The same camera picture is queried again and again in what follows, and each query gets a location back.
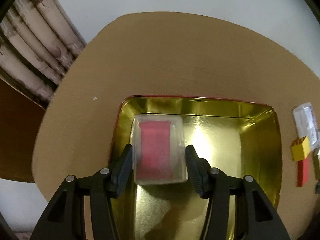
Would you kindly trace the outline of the red rectangular block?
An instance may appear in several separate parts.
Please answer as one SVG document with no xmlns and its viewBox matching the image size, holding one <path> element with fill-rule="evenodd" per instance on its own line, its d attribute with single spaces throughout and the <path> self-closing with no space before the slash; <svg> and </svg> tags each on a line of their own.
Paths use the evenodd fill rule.
<svg viewBox="0 0 320 240">
<path fill-rule="evenodd" d="M 303 187 L 309 180 L 310 157 L 298 161 L 297 186 Z"/>
</svg>

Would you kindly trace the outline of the yellow red striped cube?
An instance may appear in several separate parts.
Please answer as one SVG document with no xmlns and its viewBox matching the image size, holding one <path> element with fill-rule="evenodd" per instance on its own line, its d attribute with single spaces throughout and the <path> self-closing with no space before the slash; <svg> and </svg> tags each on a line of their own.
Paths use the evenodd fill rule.
<svg viewBox="0 0 320 240">
<path fill-rule="evenodd" d="M 291 145 L 293 161 L 302 161 L 308 157 L 311 148 L 308 137 L 297 138 Z"/>
</svg>

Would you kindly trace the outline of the clear plastic box with label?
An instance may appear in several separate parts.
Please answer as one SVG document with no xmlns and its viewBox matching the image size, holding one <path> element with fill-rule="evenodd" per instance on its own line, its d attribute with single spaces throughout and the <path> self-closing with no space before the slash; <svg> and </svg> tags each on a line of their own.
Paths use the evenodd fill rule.
<svg viewBox="0 0 320 240">
<path fill-rule="evenodd" d="M 319 133 L 312 104 L 310 102 L 304 103 L 296 107 L 292 114 L 299 138 L 307 137 L 310 149 L 313 151 L 318 146 Z"/>
</svg>

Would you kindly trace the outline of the clear case with red insert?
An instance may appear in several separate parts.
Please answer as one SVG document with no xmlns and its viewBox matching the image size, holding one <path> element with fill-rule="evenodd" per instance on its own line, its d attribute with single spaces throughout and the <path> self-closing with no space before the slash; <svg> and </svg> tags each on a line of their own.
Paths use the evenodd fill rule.
<svg viewBox="0 0 320 240">
<path fill-rule="evenodd" d="M 136 184 L 151 186 L 187 181 L 183 120 L 179 115 L 137 115 L 131 133 Z"/>
</svg>

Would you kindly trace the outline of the silver rectangular metal bar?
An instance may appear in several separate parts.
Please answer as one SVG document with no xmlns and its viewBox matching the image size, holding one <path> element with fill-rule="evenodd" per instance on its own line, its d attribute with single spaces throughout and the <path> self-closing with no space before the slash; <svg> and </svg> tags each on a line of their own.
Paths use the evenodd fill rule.
<svg viewBox="0 0 320 240">
<path fill-rule="evenodd" d="M 315 171 L 315 178 L 320 179 L 320 148 L 314 149 L 313 152 L 313 167 Z"/>
</svg>

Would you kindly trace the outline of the red tin box gold interior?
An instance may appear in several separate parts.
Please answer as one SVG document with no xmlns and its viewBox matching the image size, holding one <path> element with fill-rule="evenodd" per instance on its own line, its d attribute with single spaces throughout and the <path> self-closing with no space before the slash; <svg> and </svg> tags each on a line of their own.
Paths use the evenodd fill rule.
<svg viewBox="0 0 320 240">
<path fill-rule="evenodd" d="M 232 177 L 255 178 L 273 205 L 281 189 L 281 139 L 275 111 L 267 105 L 231 100 L 180 97 L 131 97 L 118 112 L 112 155 L 132 141 L 132 123 L 139 114 L 173 114 L 183 121 L 184 144 L 193 145 Z M 120 239 L 199 239 L 208 200 L 190 182 L 139 186 L 129 181 L 112 201 Z"/>
</svg>

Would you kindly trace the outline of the dark wooden door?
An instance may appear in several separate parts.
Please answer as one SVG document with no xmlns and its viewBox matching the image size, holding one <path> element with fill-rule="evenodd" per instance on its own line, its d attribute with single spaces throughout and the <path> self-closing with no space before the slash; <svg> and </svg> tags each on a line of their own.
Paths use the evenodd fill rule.
<svg viewBox="0 0 320 240">
<path fill-rule="evenodd" d="M 1 178 L 33 182 L 31 162 L 44 109 L 1 81 Z"/>
</svg>

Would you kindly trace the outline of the beige patterned curtain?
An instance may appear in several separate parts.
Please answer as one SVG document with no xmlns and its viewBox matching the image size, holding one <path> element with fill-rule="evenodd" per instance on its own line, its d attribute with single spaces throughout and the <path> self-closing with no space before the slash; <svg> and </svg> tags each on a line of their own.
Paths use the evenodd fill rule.
<svg viewBox="0 0 320 240">
<path fill-rule="evenodd" d="M 1 0 L 1 79 L 47 105 L 85 42 L 57 0 Z"/>
</svg>

